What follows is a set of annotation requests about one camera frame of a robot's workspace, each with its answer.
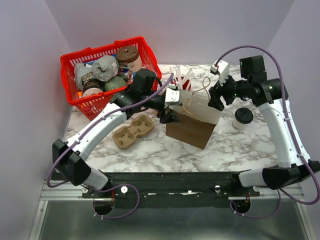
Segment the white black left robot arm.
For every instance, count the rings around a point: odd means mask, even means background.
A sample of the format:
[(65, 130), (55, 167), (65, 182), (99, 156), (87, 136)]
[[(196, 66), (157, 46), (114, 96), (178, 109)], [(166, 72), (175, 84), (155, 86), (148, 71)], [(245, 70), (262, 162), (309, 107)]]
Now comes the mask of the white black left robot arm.
[(52, 188), (50, 179), (54, 170), (65, 177), (66, 182), (74, 186), (85, 185), (101, 198), (107, 197), (111, 191), (108, 177), (86, 163), (94, 148), (116, 127), (127, 121), (141, 108), (156, 110), (161, 123), (178, 121), (171, 112), (170, 105), (180, 102), (180, 92), (171, 74), (165, 83), (159, 84), (159, 89), (152, 90), (156, 74), (149, 70), (140, 69), (124, 90), (113, 95), (104, 109), (80, 132), (66, 141), (57, 139), (52, 144), (53, 165), (47, 175), (47, 186)]

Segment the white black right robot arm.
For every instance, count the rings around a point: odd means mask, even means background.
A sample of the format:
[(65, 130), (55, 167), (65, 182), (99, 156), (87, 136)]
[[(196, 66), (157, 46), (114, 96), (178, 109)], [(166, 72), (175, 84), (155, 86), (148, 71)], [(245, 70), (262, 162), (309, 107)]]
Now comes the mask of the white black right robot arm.
[(281, 89), (278, 78), (267, 79), (264, 58), (261, 55), (240, 59), (241, 80), (235, 81), (229, 73), (227, 62), (215, 61), (210, 68), (219, 79), (209, 89), (208, 106), (222, 111), (235, 98), (251, 100), (259, 109), (276, 151), (277, 164), (262, 169), (247, 170), (237, 174), (230, 183), (230, 191), (241, 196), (248, 187), (268, 187), (277, 190), (299, 183), (310, 177), (310, 171), (319, 172), (319, 161), (313, 161), (306, 152), (295, 125), (292, 124), (289, 95)]

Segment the white paper coffee cup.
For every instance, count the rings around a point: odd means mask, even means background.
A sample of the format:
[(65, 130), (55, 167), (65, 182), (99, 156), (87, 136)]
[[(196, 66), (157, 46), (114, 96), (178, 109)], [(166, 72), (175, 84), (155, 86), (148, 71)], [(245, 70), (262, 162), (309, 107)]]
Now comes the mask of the white paper coffee cup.
[(231, 122), (231, 125), (232, 125), (232, 128), (234, 130), (237, 130), (237, 131), (243, 131), (248, 124), (245, 124), (245, 123), (241, 123), (240, 121), (238, 121), (236, 118), (234, 118)]

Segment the cardboard cup carrier tray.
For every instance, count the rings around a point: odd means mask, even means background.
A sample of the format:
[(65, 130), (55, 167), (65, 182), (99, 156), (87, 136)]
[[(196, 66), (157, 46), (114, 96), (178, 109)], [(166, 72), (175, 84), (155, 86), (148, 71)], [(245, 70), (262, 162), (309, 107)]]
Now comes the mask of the cardboard cup carrier tray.
[(135, 117), (130, 125), (125, 125), (117, 129), (112, 139), (120, 149), (127, 149), (132, 146), (138, 138), (147, 136), (154, 129), (154, 122), (146, 114)]

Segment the brown paper bag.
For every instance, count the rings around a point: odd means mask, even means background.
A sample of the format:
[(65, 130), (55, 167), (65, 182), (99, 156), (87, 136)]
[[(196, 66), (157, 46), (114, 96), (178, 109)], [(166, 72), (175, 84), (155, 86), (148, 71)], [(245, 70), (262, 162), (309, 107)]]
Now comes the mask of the brown paper bag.
[(202, 80), (202, 88), (180, 91), (181, 105), (170, 108), (179, 118), (179, 122), (166, 124), (166, 136), (201, 150), (206, 148), (222, 115), (221, 110), (208, 106), (211, 99), (210, 84), (211, 79), (205, 77)]

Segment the black plastic cup lid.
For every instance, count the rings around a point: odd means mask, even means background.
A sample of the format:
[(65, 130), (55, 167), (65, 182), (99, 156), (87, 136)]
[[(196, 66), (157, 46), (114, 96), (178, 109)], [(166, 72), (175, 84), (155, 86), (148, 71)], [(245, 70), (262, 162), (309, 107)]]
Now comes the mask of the black plastic cup lid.
[(239, 123), (245, 125), (250, 124), (254, 119), (253, 112), (247, 107), (238, 108), (234, 113), (234, 117)]

